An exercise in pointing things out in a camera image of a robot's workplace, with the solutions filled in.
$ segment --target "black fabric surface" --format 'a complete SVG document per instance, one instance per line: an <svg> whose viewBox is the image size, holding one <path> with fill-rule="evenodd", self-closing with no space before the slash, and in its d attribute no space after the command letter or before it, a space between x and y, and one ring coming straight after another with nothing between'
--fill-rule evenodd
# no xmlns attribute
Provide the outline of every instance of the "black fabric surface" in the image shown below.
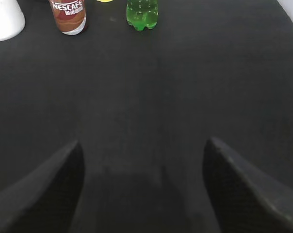
<svg viewBox="0 0 293 233"><path fill-rule="evenodd" d="M293 24L276 0L160 0L142 33L125 0L87 0L89 28L71 37L46 1L19 3L26 28L0 42L0 190L77 138L78 232L96 229L104 169L130 190L166 165L193 231L217 233L201 175L211 135L293 188Z"/></svg>

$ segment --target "nescafe coffee bottle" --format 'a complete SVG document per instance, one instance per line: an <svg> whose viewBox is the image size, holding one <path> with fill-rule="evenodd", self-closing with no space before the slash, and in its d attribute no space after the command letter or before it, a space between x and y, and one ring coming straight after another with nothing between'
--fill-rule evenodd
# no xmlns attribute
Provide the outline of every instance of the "nescafe coffee bottle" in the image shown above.
<svg viewBox="0 0 293 233"><path fill-rule="evenodd" d="M66 35L77 35L86 29L84 0L49 0L57 27Z"/></svg>

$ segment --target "green liquid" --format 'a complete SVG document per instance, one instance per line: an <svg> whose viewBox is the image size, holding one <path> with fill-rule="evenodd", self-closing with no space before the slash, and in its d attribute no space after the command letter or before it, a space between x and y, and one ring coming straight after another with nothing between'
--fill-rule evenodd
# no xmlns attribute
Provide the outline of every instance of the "green liquid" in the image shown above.
<svg viewBox="0 0 293 233"><path fill-rule="evenodd" d="M128 0L126 16L137 31L153 29L158 19L158 0Z"/></svg>

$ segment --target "white cup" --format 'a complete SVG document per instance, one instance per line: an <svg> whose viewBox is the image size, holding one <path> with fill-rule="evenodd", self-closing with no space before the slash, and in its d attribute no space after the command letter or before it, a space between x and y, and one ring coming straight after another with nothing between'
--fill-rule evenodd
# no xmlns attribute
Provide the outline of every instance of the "white cup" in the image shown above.
<svg viewBox="0 0 293 233"><path fill-rule="evenodd" d="M0 0L0 41L19 34L26 20L17 0Z"/></svg>

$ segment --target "brown label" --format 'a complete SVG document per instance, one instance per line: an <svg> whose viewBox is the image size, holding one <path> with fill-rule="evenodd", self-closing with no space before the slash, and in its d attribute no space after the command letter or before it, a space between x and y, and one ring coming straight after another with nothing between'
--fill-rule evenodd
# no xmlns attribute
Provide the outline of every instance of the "brown label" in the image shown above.
<svg viewBox="0 0 293 233"><path fill-rule="evenodd" d="M68 35L80 33L86 24L84 0L49 0L56 24Z"/></svg>

